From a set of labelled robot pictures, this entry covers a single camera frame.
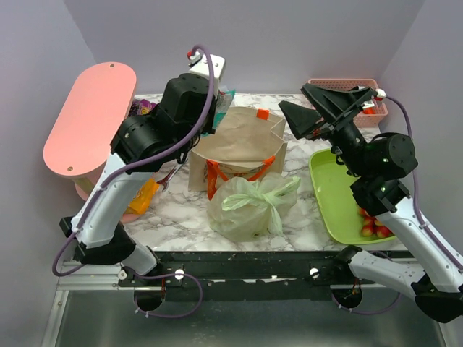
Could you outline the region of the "green white candy packet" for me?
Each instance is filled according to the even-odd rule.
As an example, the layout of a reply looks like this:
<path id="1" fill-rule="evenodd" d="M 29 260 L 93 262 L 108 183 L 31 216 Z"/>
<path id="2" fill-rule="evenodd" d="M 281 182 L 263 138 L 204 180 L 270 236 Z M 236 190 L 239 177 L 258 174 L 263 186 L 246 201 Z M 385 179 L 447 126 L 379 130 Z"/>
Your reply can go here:
<path id="1" fill-rule="evenodd" d="M 232 106 L 236 90 L 219 91 L 216 101 L 216 111 L 213 118 L 213 129 L 216 130 Z"/>

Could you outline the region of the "purple snack packet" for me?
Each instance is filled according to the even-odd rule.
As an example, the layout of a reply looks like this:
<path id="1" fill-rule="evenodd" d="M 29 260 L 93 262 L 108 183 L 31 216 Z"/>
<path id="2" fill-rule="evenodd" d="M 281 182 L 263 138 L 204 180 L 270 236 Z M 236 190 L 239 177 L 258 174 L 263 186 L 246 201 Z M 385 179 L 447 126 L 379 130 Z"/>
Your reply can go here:
<path id="1" fill-rule="evenodd" d="M 146 99 L 134 99 L 128 116 L 146 115 L 156 107 L 156 103 Z"/>

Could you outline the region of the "beige tote bag orange handles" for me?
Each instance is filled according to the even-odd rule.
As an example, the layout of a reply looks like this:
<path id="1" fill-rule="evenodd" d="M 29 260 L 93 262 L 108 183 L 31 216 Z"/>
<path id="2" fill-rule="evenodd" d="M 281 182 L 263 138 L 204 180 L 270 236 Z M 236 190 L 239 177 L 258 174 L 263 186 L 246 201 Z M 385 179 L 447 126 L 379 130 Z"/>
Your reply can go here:
<path id="1" fill-rule="evenodd" d="M 287 142 L 286 121 L 266 109 L 231 107 L 215 134 L 203 137 L 190 152 L 188 189 L 206 192 L 234 177 L 261 180 L 283 171 Z"/>

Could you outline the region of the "pale green plastic grocery bag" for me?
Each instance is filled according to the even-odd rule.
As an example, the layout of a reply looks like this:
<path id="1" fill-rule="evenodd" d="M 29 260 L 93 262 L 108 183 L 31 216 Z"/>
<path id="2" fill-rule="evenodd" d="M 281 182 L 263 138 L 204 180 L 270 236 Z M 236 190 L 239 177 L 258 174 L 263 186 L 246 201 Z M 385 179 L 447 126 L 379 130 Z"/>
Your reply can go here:
<path id="1" fill-rule="evenodd" d="M 269 173 L 248 181 L 237 177 L 222 184 L 207 206 L 210 228 L 233 242 L 251 242 L 284 234 L 283 218 L 297 203 L 301 179 Z"/>

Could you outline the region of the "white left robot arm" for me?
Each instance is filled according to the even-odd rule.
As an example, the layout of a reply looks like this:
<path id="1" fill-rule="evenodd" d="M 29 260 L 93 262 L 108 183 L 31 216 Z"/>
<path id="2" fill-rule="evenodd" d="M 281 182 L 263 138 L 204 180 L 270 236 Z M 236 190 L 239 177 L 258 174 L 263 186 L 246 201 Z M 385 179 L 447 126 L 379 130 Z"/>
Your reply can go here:
<path id="1" fill-rule="evenodd" d="M 185 160 L 202 134 L 214 132 L 220 80 L 219 74 L 181 74 L 168 81 L 160 103 L 149 113 L 121 123 L 103 173 L 81 211 L 60 221 L 67 238 L 77 241 L 81 265 L 122 263 L 146 286 L 159 280 L 156 256 L 129 236 L 121 218 L 164 163 Z"/>

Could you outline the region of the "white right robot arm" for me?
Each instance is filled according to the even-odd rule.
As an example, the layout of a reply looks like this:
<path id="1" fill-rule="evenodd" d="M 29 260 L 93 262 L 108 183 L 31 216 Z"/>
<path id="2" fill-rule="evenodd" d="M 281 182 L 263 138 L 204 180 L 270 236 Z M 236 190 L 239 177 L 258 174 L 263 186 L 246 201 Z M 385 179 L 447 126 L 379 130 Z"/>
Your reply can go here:
<path id="1" fill-rule="evenodd" d="M 354 178 L 351 190 L 357 205 L 387 227 L 419 263 L 412 269 L 349 246 L 334 258 L 335 279 L 384 285 L 411 298 L 437 322 L 460 317 L 462 255 L 422 214 L 418 191 L 402 183 L 418 165 L 412 133 L 387 132 L 366 140 L 354 123 L 367 104 L 386 99 L 386 92 L 369 87 L 328 90 L 310 83 L 301 91 L 309 107 L 288 101 L 279 104 L 294 137 L 330 143 L 337 164 Z"/>

